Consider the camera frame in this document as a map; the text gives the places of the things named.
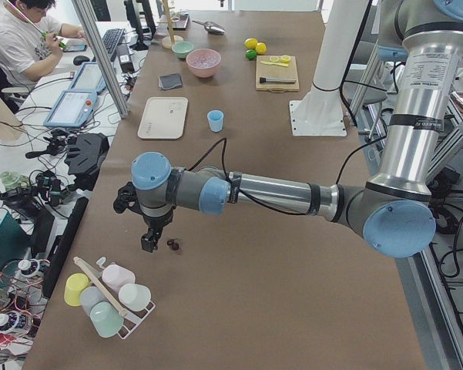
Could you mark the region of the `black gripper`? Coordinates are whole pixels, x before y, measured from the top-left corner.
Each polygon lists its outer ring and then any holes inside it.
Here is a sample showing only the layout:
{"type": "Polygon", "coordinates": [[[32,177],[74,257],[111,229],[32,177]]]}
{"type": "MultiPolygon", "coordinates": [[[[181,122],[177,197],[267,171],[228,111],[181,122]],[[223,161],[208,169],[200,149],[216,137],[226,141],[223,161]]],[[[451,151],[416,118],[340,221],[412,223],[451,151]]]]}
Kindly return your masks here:
{"type": "Polygon", "coordinates": [[[118,214],[130,210],[143,217],[152,234],[141,236],[141,247],[149,253],[158,244],[163,228],[173,221],[173,205],[166,202],[163,193],[138,189],[132,182],[118,189],[113,209],[118,214]]]}

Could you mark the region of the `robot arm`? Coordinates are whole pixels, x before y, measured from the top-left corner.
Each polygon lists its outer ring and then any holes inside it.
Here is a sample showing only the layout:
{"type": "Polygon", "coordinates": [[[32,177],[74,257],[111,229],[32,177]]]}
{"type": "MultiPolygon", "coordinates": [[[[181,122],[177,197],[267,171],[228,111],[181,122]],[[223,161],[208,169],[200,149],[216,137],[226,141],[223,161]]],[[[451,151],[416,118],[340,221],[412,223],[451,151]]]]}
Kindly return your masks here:
{"type": "Polygon", "coordinates": [[[379,170],[363,187],[322,187],[212,167],[192,172],[148,152],[134,159],[132,179],[119,189],[114,210],[143,217],[145,251],[157,248],[176,207],[220,214],[241,199],[343,224],[390,257],[424,250],[436,231],[427,175],[463,55],[463,1],[383,2],[379,44],[401,47],[408,57],[379,170]]]}

